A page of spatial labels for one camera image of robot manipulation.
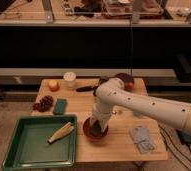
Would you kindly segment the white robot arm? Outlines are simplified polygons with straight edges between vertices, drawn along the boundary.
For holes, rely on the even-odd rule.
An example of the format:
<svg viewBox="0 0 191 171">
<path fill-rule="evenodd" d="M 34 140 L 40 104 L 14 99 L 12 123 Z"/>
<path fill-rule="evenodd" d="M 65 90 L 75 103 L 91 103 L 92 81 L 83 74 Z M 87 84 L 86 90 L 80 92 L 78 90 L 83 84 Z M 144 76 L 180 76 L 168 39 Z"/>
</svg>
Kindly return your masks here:
<svg viewBox="0 0 191 171">
<path fill-rule="evenodd" d="M 191 103 L 127 92 L 124 90 L 124 82 L 119 78 L 111 78 L 99 85 L 95 96 L 90 124 L 98 121 L 101 131 L 106 129 L 113 107 L 117 105 L 191 135 Z"/>
</svg>

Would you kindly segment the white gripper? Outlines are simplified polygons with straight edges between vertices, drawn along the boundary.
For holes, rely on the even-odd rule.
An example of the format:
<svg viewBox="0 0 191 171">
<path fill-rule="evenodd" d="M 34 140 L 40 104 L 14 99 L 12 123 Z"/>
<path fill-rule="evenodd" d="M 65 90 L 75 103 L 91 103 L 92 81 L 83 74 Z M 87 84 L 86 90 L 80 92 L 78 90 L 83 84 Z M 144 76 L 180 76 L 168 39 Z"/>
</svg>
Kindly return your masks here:
<svg viewBox="0 0 191 171">
<path fill-rule="evenodd" d="M 92 108 L 90 125 L 93 125 L 96 121 L 98 121 L 101 127 L 101 132 L 104 132 L 107 128 L 108 121 L 111 118 L 112 111 L 112 105 L 97 101 Z"/>
</svg>

